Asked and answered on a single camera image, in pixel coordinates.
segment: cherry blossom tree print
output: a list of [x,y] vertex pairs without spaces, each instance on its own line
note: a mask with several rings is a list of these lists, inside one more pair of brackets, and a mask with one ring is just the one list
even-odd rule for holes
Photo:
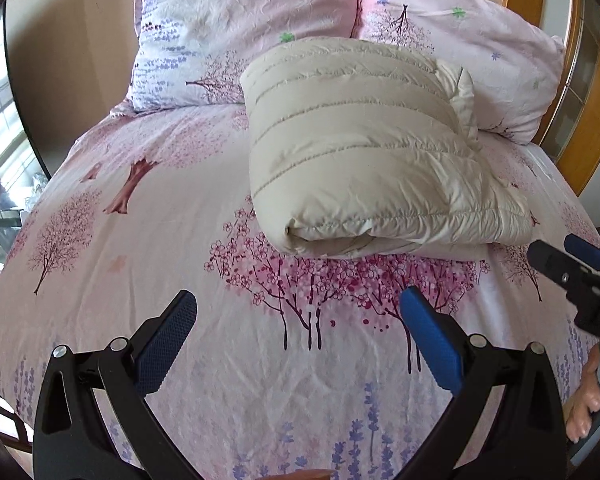
[[487,158],[493,174],[507,180],[516,188],[534,193],[532,176],[536,176],[533,162],[513,142],[494,136],[482,145],[482,154]]
[[29,214],[27,219],[22,224],[16,239],[13,241],[13,245],[11,246],[11,250],[9,254],[7,254],[7,258],[4,261],[4,264],[8,264],[11,260],[16,257],[20,251],[23,249],[24,245],[27,243],[29,239],[29,234],[32,231],[33,224],[36,222],[36,217],[38,216],[38,209],[34,208],[33,211]]
[[249,129],[249,118],[247,117],[247,110],[244,106],[241,106],[239,110],[236,110],[232,115],[233,128],[234,130],[248,130]]
[[72,168],[79,161],[86,160],[91,168],[80,178],[80,182],[94,180],[103,167],[102,159],[106,155],[112,137],[120,134],[120,130],[133,120],[129,116],[109,116],[96,124],[75,141],[67,158],[62,163],[62,171]]
[[247,62],[233,50],[221,56],[207,56],[202,78],[186,84],[202,88],[209,104],[242,103],[240,76],[246,68]]
[[107,214],[128,213],[128,203],[140,181],[156,166],[186,168],[219,153],[229,138],[227,128],[212,127],[204,117],[182,114],[171,123],[160,122],[155,132],[148,123],[134,136],[124,136],[112,147],[109,164],[129,167],[120,191],[104,209]]
[[[279,316],[283,326],[283,347],[288,348],[291,319],[306,331],[307,347],[322,347],[321,320],[325,309],[348,304],[360,309],[362,323],[374,320],[380,332],[389,323],[399,324],[407,340],[408,368],[411,371],[412,341],[400,316],[399,296],[417,285],[439,312],[458,309],[462,298],[473,291],[489,266],[481,262],[452,262],[419,258],[410,254],[372,255],[356,260],[319,260],[279,253],[267,242],[257,226],[251,197],[225,222],[225,240],[210,248],[205,270],[217,272],[229,287],[246,290],[252,305]],[[418,370],[420,353],[416,352]]]
[[567,231],[579,236],[600,248],[600,236],[588,219],[584,218],[575,206],[567,203],[560,205],[560,216]]
[[422,54],[433,54],[434,47],[429,32],[409,19],[407,5],[402,6],[400,16],[395,17],[385,7],[366,16],[368,38],[376,43],[388,43],[408,47]]
[[526,259],[528,245],[512,246],[491,244],[491,250],[494,251],[496,259],[502,263],[505,277],[515,283],[518,287],[525,285],[529,280],[533,283],[538,294],[538,300],[542,301],[540,287],[538,286],[538,272],[529,264]]
[[34,294],[38,294],[42,282],[54,270],[72,270],[82,250],[89,246],[99,199],[99,190],[76,194],[42,226],[29,259],[30,269],[40,270],[40,280]]

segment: tree trunk print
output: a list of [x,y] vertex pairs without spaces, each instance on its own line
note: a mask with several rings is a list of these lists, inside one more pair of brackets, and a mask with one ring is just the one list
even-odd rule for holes
[[88,180],[95,180],[98,176],[98,172],[102,168],[102,162],[96,162],[93,167],[80,179],[80,182],[87,182]]
[[429,31],[410,20],[407,5],[402,5],[400,15],[395,17],[389,9],[383,8],[366,16],[368,38],[376,43],[388,43],[408,47],[422,54],[433,54],[434,48],[429,39]]
[[172,110],[170,120],[157,115],[157,131],[152,123],[154,117],[147,116],[138,119],[139,127],[133,135],[125,134],[120,142],[111,141],[110,153],[104,162],[110,170],[126,168],[127,165],[130,170],[124,186],[104,212],[128,214],[131,195],[155,166],[187,168],[220,153],[225,142],[233,137],[234,132],[228,127],[232,117],[227,114],[221,121],[212,124],[207,118],[212,115],[190,108]]
[[496,254],[497,259],[499,259],[504,266],[505,277],[519,287],[524,286],[525,281],[529,280],[536,288],[538,301],[542,301],[540,287],[538,286],[538,272],[531,266],[531,264],[529,264],[529,261],[526,259],[526,251],[528,250],[529,246],[512,246],[501,244],[492,244],[491,246]]
[[[280,254],[258,230],[251,197],[235,211],[235,220],[222,229],[225,240],[211,245],[207,272],[217,272],[228,286],[251,294],[254,306],[264,306],[284,322],[284,348],[287,349],[285,314],[291,311],[306,331],[307,348],[322,348],[321,319],[325,307],[336,304],[356,306],[362,323],[378,332],[389,328],[389,319],[399,323],[407,341],[408,369],[411,372],[413,345],[399,310],[400,293],[417,285],[439,312],[458,309],[464,296],[474,290],[490,268],[481,262],[451,262],[418,258],[410,254],[372,255],[357,260],[317,260]],[[420,353],[416,349],[418,370]]]
[[129,176],[122,186],[122,189],[114,197],[112,202],[104,210],[106,214],[120,213],[126,215],[127,206],[131,194],[134,192],[142,178],[158,165],[158,162],[149,162],[146,158],[142,158],[131,164]]
[[54,270],[72,270],[82,250],[91,243],[99,199],[100,191],[92,190],[72,196],[42,226],[29,259],[31,270],[42,268],[35,295]]

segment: human hand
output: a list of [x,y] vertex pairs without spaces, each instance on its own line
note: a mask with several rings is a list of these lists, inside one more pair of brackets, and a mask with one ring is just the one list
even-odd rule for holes
[[288,475],[267,476],[263,480],[329,480],[331,473],[328,469],[307,469]]
[[600,343],[589,352],[589,360],[582,369],[580,386],[565,404],[567,437],[572,442],[589,435],[591,413],[600,409],[600,384],[596,372],[600,366]]

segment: pillow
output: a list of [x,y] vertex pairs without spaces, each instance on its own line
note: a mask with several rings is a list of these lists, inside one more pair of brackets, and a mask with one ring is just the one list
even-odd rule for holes
[[240,74],[304,36],[349,38],[357,0],[140,0],[136,111],[244,102]]
[[464,66],[478,128],[527,144],[557,92],[564,47],[487,0],[360,0],[354,37]]

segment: pink floral bed sheet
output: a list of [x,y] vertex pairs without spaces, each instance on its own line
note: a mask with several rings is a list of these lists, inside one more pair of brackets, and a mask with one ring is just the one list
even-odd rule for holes
[[[209,479],[305,467],[392,478],[450,399],[398,314],[408,285],[467,333],[542,342],[563,399],[574,391],[593,339],[526,247],[493,246],[480,262],[281,256],[251,206],[247,126],[241,105],[144,116],[123,106],[76,142],[0,277],[0,393],[24,420],[33,424],[56,345],[81,352],[130,336],[181,288],[196,295],[198,320],[148,403]],[[495,172],[528,194],[536,238],[600,243],[540,148],[480,140]],[[137,464],[98,400],[120,455]]]

